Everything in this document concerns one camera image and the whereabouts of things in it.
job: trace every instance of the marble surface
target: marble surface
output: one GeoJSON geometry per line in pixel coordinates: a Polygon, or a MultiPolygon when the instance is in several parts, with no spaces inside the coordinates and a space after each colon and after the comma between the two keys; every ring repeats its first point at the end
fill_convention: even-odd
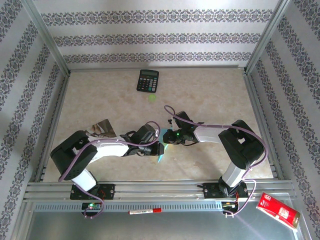
{"type": "MultiPolygon", "coordinates": [[[[115,133],[138,130],[147,121],[168,128],[164,105],[185,111],[194,122],[232,124],[244,120],[256,133],[258,125],[238,68],[163,68],[155,102],[136,91],[139,70],[79,72],[70,76],[52,149],[75,131],[109,119],[115,133]]],[[[87,169],[98,181],[218,179],[230,159],[218,143],[169,145],[160,163],[156,156],[103,157],[87,169]]],[[[44,181],[60,176],[49,159],[44,181]]],[[[272,178],[266,161],[248,178],[272,178]]]]}

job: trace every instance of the purple cable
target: purple cable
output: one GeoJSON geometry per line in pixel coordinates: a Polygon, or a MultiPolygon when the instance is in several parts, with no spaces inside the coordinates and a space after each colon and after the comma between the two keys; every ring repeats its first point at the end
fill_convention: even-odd
{"type": "Polygon", "coordinates": [[[253,181],[254,182],[254,186],[253,186],[253,189],[250,193],[250,195],[248,196],[247,200],[244,202],[244,204],[242,205],[242,207],[240,207],[240,209],[238,209],[238,211],[236,211],[235,213],[231,212],[231,211],[228,211],[228,210],[224,210],[225,212],[227,213],[230,213],[230,215],[227,215],[227,216],[234,216],[234,215],[237,215],[238,213],[240,213],[244,207],[247,205],[247,203],[249,202],[250,198],[252,197],[252,195],[254,194],[255,190],[256,190],[256,187],[257,187],[257,182],[254,180],[254,179],[245,179],[245,176],[248,174],[249,171],[252,170],[252,168],[258,166],[259,164],[263,163],[263,161],[265,161],[268,157],[268,153],[269,153],[269,150],[268,150],[268,147],[265,143],[265,141],[262,140],[261,137],[259,137],[257,134],[255,134],[254,132],[252,131],[249,131],[245,128],[242,128],[242,127],[238,127],[238,126],[232,126],[232,125],[207,125],[207,124],[199,124],[199,123],[195,123],[195,122],[192,122],[192,121],[188,121],[186,119],[183,119],[181,117],[178,117],[176,115],[176,111],[174,110],[174,108],[172,106],[169,106],[169,105],[165,105],[164,106],[164,110],[166,110],[171,116],[175,117],[176,119],[179,119],[183,122],[186,122],[188,124],[192,124],[192,125],[195,125],[195,126],[199,126],[199,127],[206,127],[206,128],[214,128],[214,129],[237,129],[237,130],[240,130],[240,131],[243,131],[247,134],[250,134],[252,136],[254,136],[256,139],[258,139],[258,141],[262,144],[263,148],[264,148],[264,156],[263,158],[255,163],[255,164],[252,164],[245,172],[244,174],[242,175],[242,180],[243,181],[253,181]]]}
{"type": "Polygon", "coordinates": [[[146,124],[148,124],[148,123],[153,123],[158,128],[158,136],[153,141],[148,142],[146,144],[135,144],[135,143],[122,141],[122,140],[118,140],[118,139],[102,138],[102,139],[97,139],[97,140],[93,140],[91,142],[88,142],[86,145],[83,146],[83,148],[80,149],[80,151],[77,153],[77,155],[75,155],[74,159],[72,160],[72,162],[70,163],[68,168],[64,171],[64,173],[61,175],[61,177],[59,177],[58,182],[62,182],[66,178],[66,176],[68,175],[68,173],[70,172],[72,167],[75,165],[76,161],[78,160],[79,156],[83,153],[83,151],[87,147],[89,147],[92,144],[96,144],[96,143],[122,143],[122,144],[125,144],[125,145],[131,145],[131,146],[136,146],[136,147],[146,147],[146,146],[154,144],[156,141],[158,141],[161,128],[160,128],[159,124],[156,123],[155,121],[148,121],[146,124]]]}
{"type": "MultiPolygon", "coordinates": [[[[84,189],[83,189],[82,187],[80,187],[79,185],[77,185],[77,184],[74,184],[74,185],[75,185],[78,189],[80,189],[84,194],[87,194],[88,196],[90,196],[90,197],[92,197],[92,198],[94,198],[94,199],[97,199],[97,200],[99,200],[99,201],[101,202],[101,209],[100,209],[100,211],[98,211],[95,215],[90,216],[90,219],[94,219],[94,218],[98,217],[98,216],[104,211],[104,209],[105,209],[105,203],[104,203],[104,201],[103,201],[100,197],[95,196],[95,195],[87,192],[86,190],[84,190],[84,189]]],[[[85,218],[88,217],[88,216],[86,215],[87,210],[88,210],[88,207],[84,210],[84,213],[83,213],[85,218]]]]}

